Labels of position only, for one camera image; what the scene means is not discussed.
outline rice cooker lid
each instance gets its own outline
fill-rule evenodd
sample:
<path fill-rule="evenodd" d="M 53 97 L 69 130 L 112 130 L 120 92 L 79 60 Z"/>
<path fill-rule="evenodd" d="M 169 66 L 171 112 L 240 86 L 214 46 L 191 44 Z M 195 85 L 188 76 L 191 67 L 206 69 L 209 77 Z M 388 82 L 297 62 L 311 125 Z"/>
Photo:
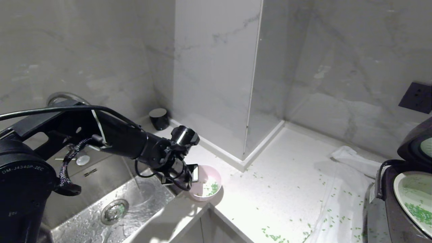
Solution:
<path fill-rule="evenodd" d="M 405 137 L 397 154 L 415 166 L 432 173 L 432 117 L 411 130 Z"/>

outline stainless steel sink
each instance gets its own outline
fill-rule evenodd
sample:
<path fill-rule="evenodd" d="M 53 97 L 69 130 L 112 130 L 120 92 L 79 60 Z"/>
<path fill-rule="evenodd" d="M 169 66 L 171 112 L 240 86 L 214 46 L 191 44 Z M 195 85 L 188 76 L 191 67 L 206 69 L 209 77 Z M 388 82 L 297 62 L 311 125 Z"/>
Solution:
<path fill-rule="evenodd" d="M 71 176 L 83 192 L 50 196 L 38 243 L 122 242 L 180 192 L 156 177 L 137 177 L 130 168 L 130 161 L 114 156 Z"/>

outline black cylindrical object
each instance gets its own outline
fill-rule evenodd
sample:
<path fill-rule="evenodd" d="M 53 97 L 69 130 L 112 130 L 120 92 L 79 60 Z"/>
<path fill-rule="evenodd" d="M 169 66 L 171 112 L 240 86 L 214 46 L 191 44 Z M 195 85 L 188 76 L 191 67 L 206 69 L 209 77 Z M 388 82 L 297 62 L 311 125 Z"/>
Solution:
<path fill-rule="evenodd" d="M 169 126 L 168 112 L 163 108 L 157 108 L 149 113 L 150 120 L 152 121 L 153 127 L 162 131 Z"/>

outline white countertop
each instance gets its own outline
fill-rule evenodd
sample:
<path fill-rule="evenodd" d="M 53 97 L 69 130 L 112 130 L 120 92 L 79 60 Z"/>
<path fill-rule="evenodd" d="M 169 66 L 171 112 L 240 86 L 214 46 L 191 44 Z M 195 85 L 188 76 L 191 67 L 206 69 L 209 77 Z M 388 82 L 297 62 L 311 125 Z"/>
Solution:
<path fill-rule="evenodd" d="M 171 137 L 171 129 L 150 132 Z M 324 192 L 331 186 L 325 168 L 334 162 L 328 155 L 342 145 L 288 125 L 245 173 L 200 145 L 194 146 L 185 160 L 215 167 L 222 176 L 221 191 L 210 202 L 196 202 L 188 193 L 181 193 L 125 242 L 176 242 L 208 208 L 248 242 L 303 242 L 319 217 Z"/>

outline sink drain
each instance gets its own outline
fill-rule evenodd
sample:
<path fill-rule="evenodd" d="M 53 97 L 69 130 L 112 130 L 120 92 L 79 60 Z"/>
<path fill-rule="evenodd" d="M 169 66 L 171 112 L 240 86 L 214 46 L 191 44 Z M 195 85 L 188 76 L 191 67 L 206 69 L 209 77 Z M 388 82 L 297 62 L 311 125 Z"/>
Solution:
<path fill-rule="evenodd" d="M 126 200 L 118 199 L 108 204 L 101 213 L 103 224 L 112 225 L 117 223 L 129 209 L 129 203 Z"/>

